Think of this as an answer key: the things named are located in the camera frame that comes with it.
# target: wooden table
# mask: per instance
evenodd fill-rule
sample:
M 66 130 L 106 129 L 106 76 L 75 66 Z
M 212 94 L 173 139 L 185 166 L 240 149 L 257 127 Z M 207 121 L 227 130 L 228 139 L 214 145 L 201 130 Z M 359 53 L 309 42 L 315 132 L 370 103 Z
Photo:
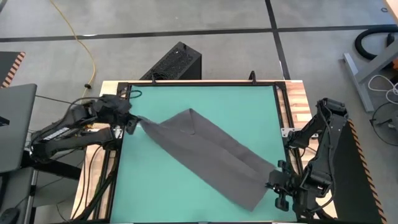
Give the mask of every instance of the wooden table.
M 225 82 L 225 81 L 226 80 L 190 80 L 190 82 Z M 104 81 L 102 84 L 100 95 L 102 95 L 102 94 L 114 94 L 115 95 L 117 92 L 118 84 L 125 83 L 125 82 L 145 83 L 145 82 L 151 82 L 151 81 L 131 81 L 131 80 Z M 187 82 L 187 81 L 185 81 L 185 80 L 170 80 L 170 81 L 158 81 L 158 82 Z M 251 81 L 250 80 L 227 80 L 227 82 L 251 82 Z M 287 89 L 287 95 L 289 98 L 290 110 L 292 112 L 294 127 L 295 128 L 304 127 L 306 125 L 306 123 L 311 120 L 312 115 L 311 115 L 310 108 L 308 105 L 307 96 L 305 94 L 303 81 L 300 81 L 300 80 L 287 80 L 287 81 L 267 80 L 267 82 L 285 82 L 286 89 Z M 280 109 L 282 112 L 282 119 L 284 122 L 284 126 L 289 127 L 281 90 L 278 90 L 278 96 L 279 96 Z M 104 125 L 103 124 L 95 124 L 93 127 L 101 128 L 101 127 L 104 127 Z M 90 163 L 91 158 L 93 157 L 93 154 L 94 154 L 95 150 L 97 149 L 97 147 L 98 146 L 87 147 L 86 164 Z M 317 141 L 311 140 L 310 147 L 313 149 L 317 149 L 318 148 Z M 302 163 L 303 163 L 304 167 L 308 164 L 308 161 L 314 155 L 315 155 L 314 152 L 312 152 L 310 150 L 306 150 L 305 154 L 302 157 Z M 291 157 L 292 163 L 294 165 L 296 165 L 294 156 L 290 155 L 290 157 Z M 85 167 L 86 186 L 87 186 L 88 181 L 90 181 L 90 188 L 88 189 L 88 202 L 91 200 L 92 196 L 94 195 L 96 185 L 98 183 L 98 180 L 100 179 L 103 161 L 104 161 L 104 151 L 100 149 L 97 152 L 97 154 L 93 160 L 93 164 L 91 167 L 90 180 L 88 180 L 88 165 Z M 111 159 L 109 162 L 110 162 L 110 166 L 108 166 L 108 167 L 111 167 L 111 164 L 113 163 L 113 159 Z M 82 192 L 82 191 L 83 191 L 83 174 L 80 175 L 80 181 L 79 181 L 78 189 L 76 192 L 75 203 L 73 205 L 72 214 L 75 212 L 76 208 L 78 207 L 82 193 L 83 193 L 83 200 L 82 200 L 82 203 L 81 203 L 76 215 L 79 215 L 85 207 L 84 205 L 85 205 L 85 197 L 86 197 L 85 193 L 86 192 Z M 330 197 L 331 197 L 331 193 L 329 192 L 325 198 L 318 198 L 317 202 L 320 205 L 323 205 L 325 202 L 327 202 L 329 200 Z M 101 203 L 101 210 L 99 213 L 99 218 L 105 217 L 105 210 L 106 210 L 105 208 L 106 208 L 106 204 L 107 204 L 107 198 L 108 198 L 108 190 L 105 192 L 102 203 Z M 329 204 L 328 206 L 326 206 L 324 210 L 330 216 L 337 217 L 336 209 L 335 209 L 333 202 L 331 204 Z
M 390 14 L 398 22 L 398 2 L 396 0 L 384 0 Z

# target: concrete floor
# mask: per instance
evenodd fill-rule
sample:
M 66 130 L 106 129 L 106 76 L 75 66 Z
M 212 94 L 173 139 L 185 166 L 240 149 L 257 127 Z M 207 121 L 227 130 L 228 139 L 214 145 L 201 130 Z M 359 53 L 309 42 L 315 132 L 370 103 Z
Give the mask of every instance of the concrete floor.
M 178 30 L 271 28 L 263 0 L 69 0 L 55 1 L 79 35 L 127 34 Z M 394 24 L 381 11 L 382 0 L 271 0 L 277 27 L 365 26 Z M 66 23 L 48 0 L 8 1 L 0 12 L 0 39 L 70 35 Z M 356 124 L 374 183 L 389 222 L 398 220 L 398 149 L 379 140 L 369 124 L 348 72 L 342 62 L 352 54 L 358 67 L 366 63 L 353 48 L 362 30 L 281 32 L 287 68 L 294 80 L 303 80 L 311 110 L 319 98 L 344 101 Z M 385 35 L 366 39 L 365 46 L 377 53 Z M 185 35 L 85 40 L 97 65 L 91 96 L 98 96 L 104 80 L 140 78 L 178 41 L 203 54 L 203 79 L 246 79 L 255 70 L 259 79 L 283 79 L 277 46 L 271 32 L 257 34 Z M 24 51 L 26 57 L 12 85 L 36 83 L 37 94 L 72 101 L 81 96 L 91 76 L 91 62 L 74 40 L 2 42 L 1 51 Z M 375 105 L 383 98 L 373 94 Z M 30 129 L 40 129 L 57 120 L 67 105 L 36 99 Z M 66 157 L 77 164 L 82 154 Z M 56 177 L 39 175 L 39 186 Z M 55 206 L 69 217 L 77 183 L 63 180 L 41 191 L 36 205 L 36 223 L 60 222 Z

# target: black frame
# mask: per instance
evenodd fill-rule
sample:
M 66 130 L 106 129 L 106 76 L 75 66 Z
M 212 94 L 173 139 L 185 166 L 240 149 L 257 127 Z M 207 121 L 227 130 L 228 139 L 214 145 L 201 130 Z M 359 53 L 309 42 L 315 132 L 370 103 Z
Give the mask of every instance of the black frame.
M 284 120 L 282 117 L 282 112 L 280 110 L 280 103 L 279 103 L 279 96 L 277 94 L 277 90 L 280 89 L 282 92 L 282 100 L 284 101 L 284 105 L 285 105 L 285 110 L 286 110 L 286 115 L 287 115 L 287 122 L 289 123 L 289 126 L 291 128 L 293 128 L 294 124 L 293 124 L 293 117 L 292 117 L 292 113 L 290 110 L 290 104 L 289 104 L 289 99 L 287 96 L 287 89 L 286 89 L 286 84 L 283 81 L 265 81 L 265 82 L 261 82 L 261 81 L 256 81 L 255 77 L 254 79 L 250 82 L 250 81 L 241 81 L 241 82 L 229 82 L 229 81 L 222 81 L 222 82 L 214 82 L 214 81 L 202 81 L 202 82 L 156 82 L 156 81 L 152 81 L 152 82 L 132 82 L 132 83 L 118 83 L 118 90 L 117 90 L 117 94 L 119 96 L 122 96 L 124 94 L 126 94 L 126 96 L 129 98 L 130 97 L 130 92 L 132 89 L 132 86 L 272 86 L 273 91 L 274 91 L 274 97 L 275 97 L 275 105 L 277 108 L 277 113 L 278 113 L 278 119 L 279 119 L 279 126 L 280 128 L 284 128 Z M 293 152 L 293 156 L 295 157 L 295 160 L 297 162 L 297 170 L 299 172 L 299 174 L 301 174 L 303 172 L 302 170 L 302 161 L 300 158 L 300 153 L 298 149 L 292 149 Z M 119 149 L 118 152 L 116 152 L 115 155 L 115 161 L 119 163 L 119 156 L 121 153 L 121 148 Z M 110 158 L 110 152 L 106 152 L 105 154 L 105 158 L 104 158 L 104 162 L 103 162 L 103 168 L 101 171 L 101 176 L 100 176 L 100 183 L 102 183 L 105 178 L 106 178 L 106 170 L 108 168 L 109 165 L 109 158 Z M 293 167 L 292 165 L 292 161 L 290 160 L 290 154 L 289 154 L 289 149 L 285 148 L 285 159 L 288 163 L 289 166 Z M 113 197 L 114 197 L 114 190 L 115 190 L 115 185 L 116 185 L 116 180 L 118 178 L 118 172 L 116 171 L 116 178 L 115 181 L 112 182 L 112 184 L 109 187 L 109 195 L 108 195 L 108 203 L 107 203 L 107 207 L 106 207 L 106 215 L 105 215 L 105 219 L 110 219 L 111 216 L 111 211 L 112 211 L 112 206 L 113 206 Z M 99 218 L 99 213 L 100 213 L 100 206 L 101 205 L 97 205 L 94 211 L 94 217 L 93 219 L 98 219 Z

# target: black and orange striped tape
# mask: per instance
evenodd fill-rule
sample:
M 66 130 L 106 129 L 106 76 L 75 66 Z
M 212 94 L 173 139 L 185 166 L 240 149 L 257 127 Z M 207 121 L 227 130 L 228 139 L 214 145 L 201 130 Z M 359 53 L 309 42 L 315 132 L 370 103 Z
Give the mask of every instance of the black and orange striped tape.
M 14 78 L 15 74 L 17 73 L 17 70 L 18 70 L 19 66 L 21 65 L 24 57 L 25 57 L 25 52 L 19 53 L 19 55 L 15 59 L 14 63 L 12 64 L 12 67 L 10 68 L 10 71 L 8 72 L 8 74 L 6 76 L 6 79 L 2 82 L 0 88 L 9 87 L 9 85 L 11 84 L 12 79 Z
M 351 128 L 351 132 L 353 133 L 354 141 L 355 141 L 356 146 L 358 148 L 359 156 L 360 156 L 360 158 L 362 160 L 363 169 L 365 170 L 365 174 L 366 174 L 366 176 L 368 178 L 369 186 L 370 186 L 370 188 L 371 188 L 371 190 L 373 192 L 374 201 L 376 203 L 377 209 L 379 210 L 381 222 L 383 224 L 386 224 L 387 223 L 387 219 L 386 219 L 384 211 L 383 211 L 383 209 L 381 207 L 379 196 L 378 196 L 378 194 L 376 192 L 376 188 L 375 188 L 375 186 L 373 184 L 371 173 L 370 173 L 370 171 L 368 169 L 368 164 L 366 163 L 366 159 L 365 159 L 365 156 L 363 154 L 363 150 L 361 148 L 361 145 L 359 144 L 358 135 L 356 134 L 356 131 L 355 131 L 355 128 L 354 128 L 354 124 L 353 124 L 352 120 L 350 120 L 350 119 L 348 120 L 348 123 L 349 123 L 349 126 Z

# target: black hose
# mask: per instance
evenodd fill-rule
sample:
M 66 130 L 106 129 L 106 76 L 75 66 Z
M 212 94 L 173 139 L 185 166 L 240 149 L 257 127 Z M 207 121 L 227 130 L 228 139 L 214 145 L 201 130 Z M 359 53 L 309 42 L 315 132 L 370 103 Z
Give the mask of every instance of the black hose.
M 362 45 L 362 40 L 371 34 L 389 33 L 389 35 L 387 37 L 387 46 L 388 46 L 394 41 L 394 36 L 392 35 L 392 33 L 396 33 L 396 32 L 398 32 L 398 27 L 397 26 L 389 26 L 389 25 L 368 29 L 368 30 L 360 33 L 356 37 L 355 43 L 354 43 L 355 49 L 362 57 L 364 57 L 368 60 L 373 60 L 377 55 L 367 52 Z M 386 66 L 386 68 L 392 68 L 392 66 L 393 66 L 393 64 L 391 62 L 389 65 Z

